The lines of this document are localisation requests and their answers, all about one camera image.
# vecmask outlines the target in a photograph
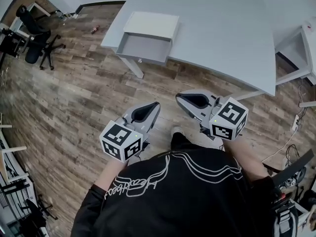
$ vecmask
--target white cube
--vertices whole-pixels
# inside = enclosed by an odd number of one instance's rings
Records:
[[[245,127],[247,117],[248,108],[230,97],[209,121],[210,133],[224,140],[234,140]]]
[[[126,162],[143,147],[143,135],[114,121],[110,121],[100,134],[103,152]]]

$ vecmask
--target white cable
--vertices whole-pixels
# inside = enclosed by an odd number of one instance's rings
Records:
[[[300,89],[301,89],[302,85],[303,85],[303,79],[301,79],[301,85],[298,86],[298,94],[299,94],[299,96],[300,96],[300,98],[301,98],[301,102],[300,102],[299,104],[304,103],[303,97],[306,95],[306,93],[304,93],[303,95],[301,95]],[[302,110],[301,110],[297,115],[300,115],[303,111],[304,111],[304,107],[302,108]]]
[[[284,149],[286,147],[286,145],[290,142],[290,140],[293,138],[294,134],[296,133],[297,129],[294,131],[294,133],[292,134],[291,138],[286,142],[286,144],[284,145],[283,148],[279,149],[278,151],[276,151],[273,155],[270,155],[269,157],[265,158],[263,161],[261,162],[264,162],[266,161],[267,159],[269,159],[270,157],[272,156],[275,156],[278,152],[280,152],[282,149]]]

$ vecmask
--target small object on floor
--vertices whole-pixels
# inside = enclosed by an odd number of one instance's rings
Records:
[[[96,27],[93,27],[93,29],[91,30],[91,34],[94,34],[97,30],[99,30],[100,26],[97,25]]]
[[[180,126],[174,126],[171,130],[171,137],[173,136],[173,134],[175,134],[176,132],[181,133],[182,135],[184,135],[183,129]]]

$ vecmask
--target black chair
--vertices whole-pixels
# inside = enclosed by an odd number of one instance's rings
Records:
[[[21,209],[29,209],[31,213],[23,219],[19,220],[20,223],[20,233],[24,237],[43,237],[43,233],[40,230],[41,227],[46,227],[46,218],[48,216],[52,217],[54,220],[57,220],[57,217],[51,215],[47,209],[52,208],[52,205],[48,207],[44,206],[41,195],[39,195],[38,207],[29,199],[25,200],[26,206],[21,207]]]
[[[0,44],[0,52],[19,58],[18,51],[25,45],[25,40],[13,31],[5,28],[0,30],[0,34],[5,36]]]
[[[16,16],[21,19],[23,24],[26,26],[30,34],[34,35],[34,40],[31,40],[31,37],[28,38],[25,48],[28,46],[29,50],[25,56],[25,61],[27,63],[34,64],[37,62],[38,58],[43,55],[42,61],[40,62],[40,69],[44,69],[43,62],[45,59],[48,59],[50,69],[53,70],[54,67],[51,64],[50,54],[53,50],[57,48],[66,48],[64,44],[53,46],[56,39],[60,39],[60,35],[56,35],[51,42],[47,42],[51,32],[50,30],[45,30],[37,24],[35,19],[32,17],[30,12],[24,5],[21,5],[17,11]]]

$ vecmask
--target black jacket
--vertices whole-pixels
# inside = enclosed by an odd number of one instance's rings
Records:
[[[71,236],[268,237],[272,189],[221,150],[167,152],[127,167],[107,192],[93,185]]]

